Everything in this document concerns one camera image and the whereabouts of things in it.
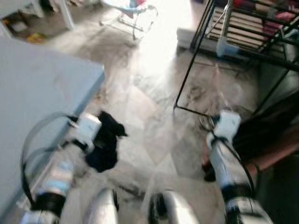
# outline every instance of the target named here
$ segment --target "clothes drying rack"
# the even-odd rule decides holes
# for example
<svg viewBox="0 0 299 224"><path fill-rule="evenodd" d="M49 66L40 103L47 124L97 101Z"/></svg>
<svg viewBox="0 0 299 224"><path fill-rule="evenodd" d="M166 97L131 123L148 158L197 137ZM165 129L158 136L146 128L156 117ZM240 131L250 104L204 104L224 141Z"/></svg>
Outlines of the clothes drying rack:
<svg viewBox="0 0 299 224"><path fill-rule="evenodd" d="M178 92L174 110L179 108L207 118L211 116L210 114L198 112L178 104L192 66L194 65L196 55L201 52L208 54L212 53L222 60L229 61L231 61L232 56L235 55L247 58L245 70L249 69L256 60L285 68L283 74L253 113L257 114L281 84L288 72L291 70L299 72L299 56L297 55L293 60L289 60L285 46L286 44L290 44L296 48L299 47L299 42L290 39L288 36L291 31L299 29L299 13L284 7L270 5L260 0L247 1L249 4L259 4L280 12L288 12L292 14L293 18L286 22L284 20L278 20L273 16L263 14L260 11L235 7L236 1L234 0L228 0L226 7L221 11L221 9L216 8L219 1L221 0L208 0L206 3L205 11L190 45L190 50L193 51L194 54ZM279 24L280 27L275 27L276 30L273 34L261 32L254 28L256 27L255 23L261 24L261 22L257 22L257 19L264 23L268 21L272 24ZM216 52L207 52L206 49L202 48L202 41L204 38L215 41L215 44L217 45Z"/></svg>

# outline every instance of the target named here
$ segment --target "black cable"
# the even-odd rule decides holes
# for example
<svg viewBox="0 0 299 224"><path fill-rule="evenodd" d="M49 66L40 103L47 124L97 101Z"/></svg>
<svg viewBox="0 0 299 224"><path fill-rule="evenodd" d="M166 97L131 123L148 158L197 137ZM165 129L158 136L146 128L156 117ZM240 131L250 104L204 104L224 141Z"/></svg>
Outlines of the black cable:
<svg viewBox="0 0 299 224"><path fill-rule="evenodd" d="M56 150L57 146L53 146L53 147L43 147L43 148L39 148L34 150L33 153L31 153L28 158L25 160L24 165L27 167L27 165L29 163L31 163L39 154L42 153L52 153Z"/></svg>
<svg viewBox="0 0 299 224"><path fill-rule="evenodd" d="M255 188L255 195L254 197L256 197L256 193L258 192L258 190L260 189L260 186L261 186L261 176L262 176L262 171L260 169L260 167L255 164L255 163L252 163L255 168L256 168L256 188Z"/></svg>
<svg viewBox="0 0 299 224"><path fill-rule="evenodd" d="M213 131L211 131L211 133L214 136L214 139L221 141L221 143L224 144L229 149L231 154L238 160L238 162L240 163L240 165L244 169L244 171L245 171L245 173L248 177L248 180L249 180L250 188L251 188L251 191L252 191L252 197L254 198L255 195L256 195L256 191L255 191L255 187L254 187L252 177L251 177L248 169L244 166L244 164L242 163L242 161L241 161L240 157L238 156L238 154L222 138L216 136Z"/></svg>
<svg viewBox="0 0 299 224"><path fill-rule="evenodd" d="M199 119L199 126L200 126L200 128L201 128L203 131L205 131L205 132L207 132L207 133L213 131L212 128L208 129L208 128L202 123L202 120L201 120L201 119Z"/></svg>
<svg viewBox="0 0 299 224"><path fill-rule="evenodd" d="M48 115L47 117L45 117L43 120L39 121L38 123L36 123L33 128L29 131L23 147L22 147L22 151L21 151L21 158L20 158L20 168L21 168L21 185L23 188L23 191L26 195L26 197L28 198L31 207L34 205L35 201L32 197L31 191L30 191L30 186L29 186L29 182L28 179L26 177L26 165L27 163L25 162L25 159L27 157L27 153L30 149L30 143L33 140L33 138L36 136L36 134L46 125L48 125L49 123L51 123L52 121L61 118L61 117L66 117L68 119L70 119L73 122L76 122L78 120L77 116L71 116L68 115L66 113L63 112L56 112L56 113L52 113L50 115Z"/></svg>

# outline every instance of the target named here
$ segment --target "marble floor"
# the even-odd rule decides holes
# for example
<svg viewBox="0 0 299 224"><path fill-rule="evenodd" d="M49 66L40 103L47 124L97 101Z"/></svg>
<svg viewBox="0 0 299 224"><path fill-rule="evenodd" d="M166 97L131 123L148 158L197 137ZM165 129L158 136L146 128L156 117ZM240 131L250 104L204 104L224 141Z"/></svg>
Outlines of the marble floor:
<svg viewBox="0 0 299 224"><path fill-rule="evenodd" d="M70 193L61 223L82 223L90 199L103 186L116 189L120 198L120 223L146 223L150 194L174 189L195 209L201 224L224 223L223 201L213 183L203 180L202 146L205 133L197 115L173 104L192 54L177 48L176 31L190 22L188 1L157 1L159 17L152 30L139 43L112 27L99 26L99 20L112 18L113 10L96 4L71 8L76 29L67 31L61 15L30 19L30 32L48 39L44 47L55 49L105 66L105 83L86 111L106 110L122 123L129 136L119 141L119 163L103 174L90 171ZM213 113L224 101L246 117L256 106L254 71L235 77L241 69L198 54L180 99L180 105Z"/></svg>

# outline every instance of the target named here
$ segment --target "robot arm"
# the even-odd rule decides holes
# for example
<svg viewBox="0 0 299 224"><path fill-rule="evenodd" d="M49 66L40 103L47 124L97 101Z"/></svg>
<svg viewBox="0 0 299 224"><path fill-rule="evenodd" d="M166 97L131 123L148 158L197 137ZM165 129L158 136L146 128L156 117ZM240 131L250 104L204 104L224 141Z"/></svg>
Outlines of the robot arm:
<svg viewBox="0 0 299 224"><path fill-rule="evenodd" d="M238 114L221 111L220 119L207 137L210 160L226 204L228 224L272 224L260 204L253 199L250 177L232 146L240 124Z"/></svg>
<svg viewBox="0 0 299 224"><path fill-rule="evenodd" d="M100 127L101 122L93 115L84 114L79 117L75 132L69 136L69 140L62 146L64 150L59 152L63 153L67 149L72 151L74 158L68 155L66 159L53 164L49 174L42 182L36 195L34 195L35 201L30 210L23 216L21 224L59 223L73 179L88 165L83 160L83 156L93 151L93 140ZM99 211L93 211L90 214L90 219L94 223L98 223L106 222L109 218L109 223L116 224L116 205L111 203L112 191L106 189L98 195L98 198L95 203L98 205Z"/></svg>

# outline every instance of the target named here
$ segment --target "baby bouncer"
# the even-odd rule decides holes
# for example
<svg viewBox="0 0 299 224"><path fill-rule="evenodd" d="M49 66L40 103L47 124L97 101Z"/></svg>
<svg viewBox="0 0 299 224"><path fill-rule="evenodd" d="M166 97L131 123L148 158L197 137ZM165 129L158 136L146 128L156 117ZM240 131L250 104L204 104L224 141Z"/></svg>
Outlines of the baby bouncer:
<svg viewBox="0 0 299 224"><path fill-rule="evenodd" d="M147 0L101 0L101 2L103 5L121 11L121 15L117 18L117 21L133 28L133 40L137 39L135 32L136 30L139 30L142 33L148 32L158 16L157 8L154 5L150 4ZM148 11L154 11L155 13L155 16L152 18L149 25L138 25L137 22L139 15ZM111 23L104 23L101 21L100 25L111 25Z"/></svg>

